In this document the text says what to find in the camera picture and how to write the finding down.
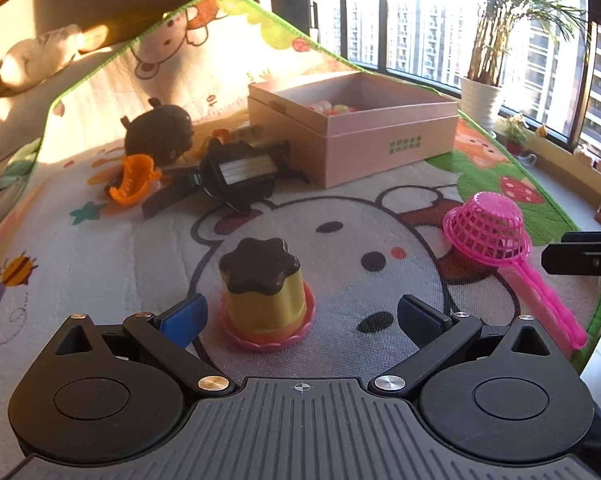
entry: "toy pudding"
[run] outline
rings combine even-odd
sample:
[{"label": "toy pudding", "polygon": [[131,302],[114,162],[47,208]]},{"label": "toy pudding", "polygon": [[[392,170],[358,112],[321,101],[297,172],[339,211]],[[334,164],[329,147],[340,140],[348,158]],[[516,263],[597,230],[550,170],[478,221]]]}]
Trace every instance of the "toy pudding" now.
[{"label": "toy pudding", "polygon": [[219,263],[226,286],[221,321],[229,335],[249,349],[290,346],[311,327],[314,298],[303,282],[298,258],[280,238],[244,238]]}]

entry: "cardboard box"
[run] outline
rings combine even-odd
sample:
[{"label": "cardboard box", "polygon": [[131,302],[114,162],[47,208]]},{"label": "cardboard box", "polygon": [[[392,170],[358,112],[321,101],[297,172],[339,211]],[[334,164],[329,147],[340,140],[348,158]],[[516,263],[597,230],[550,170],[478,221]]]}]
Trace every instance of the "cardboard box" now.
[{"label": "cardboard box", "polygon": [[[453,149],[458,104],[400,81],[359,72],[301,76],[249,87],[249,117],[266,139],[288,140],[290,163],[322,187]],[[320,101],[360,108],[324,116]]]}]

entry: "potted plant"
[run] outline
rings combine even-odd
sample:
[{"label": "potted plant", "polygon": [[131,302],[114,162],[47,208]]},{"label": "potted plant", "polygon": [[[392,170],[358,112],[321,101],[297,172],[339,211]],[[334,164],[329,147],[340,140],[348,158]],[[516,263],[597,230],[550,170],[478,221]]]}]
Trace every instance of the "potted plant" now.
[{"label": "potted plant", "polygon": [[527,145],[527,123],[522,114],[516,114],[507,119],[507,126],[504,130],[505,148],[512,155],[518,156]]},{"label": "potted plant", "polygon": [[586,10],[564,0],[485,0],[466,78],[462,78],[460,109],[487,132],[504,100],[502,79],[509,38],[522,20],[536,20],[551,37],[565,40],[586,31]]}]

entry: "chocolate topping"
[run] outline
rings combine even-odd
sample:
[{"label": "chocolate topping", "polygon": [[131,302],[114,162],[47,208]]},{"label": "chocolate topping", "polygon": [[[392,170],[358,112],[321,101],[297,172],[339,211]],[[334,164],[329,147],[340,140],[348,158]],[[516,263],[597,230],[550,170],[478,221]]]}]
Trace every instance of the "chocolate topping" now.
[{"label": "chocolate topping", "polygon": [[232,294],[258,292],[273,296],[280,292],[285,279],[300,269],[300,262],[287,252],[287,243],[280,238],[244,238],[235,251],[220,259],[218,266]]}]

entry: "blue gripper pad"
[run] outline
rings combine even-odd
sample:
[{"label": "blue gripper pad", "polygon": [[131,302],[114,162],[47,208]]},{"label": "blue gripper pad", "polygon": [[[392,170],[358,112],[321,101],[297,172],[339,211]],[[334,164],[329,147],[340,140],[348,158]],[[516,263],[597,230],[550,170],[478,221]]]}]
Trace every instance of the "blue gripper pad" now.
[{"label": "blue gripper pad", "polygon": [[186,348],[207,325],[207,300],[202,294],[187,296],[152,322],[162,335]]}]

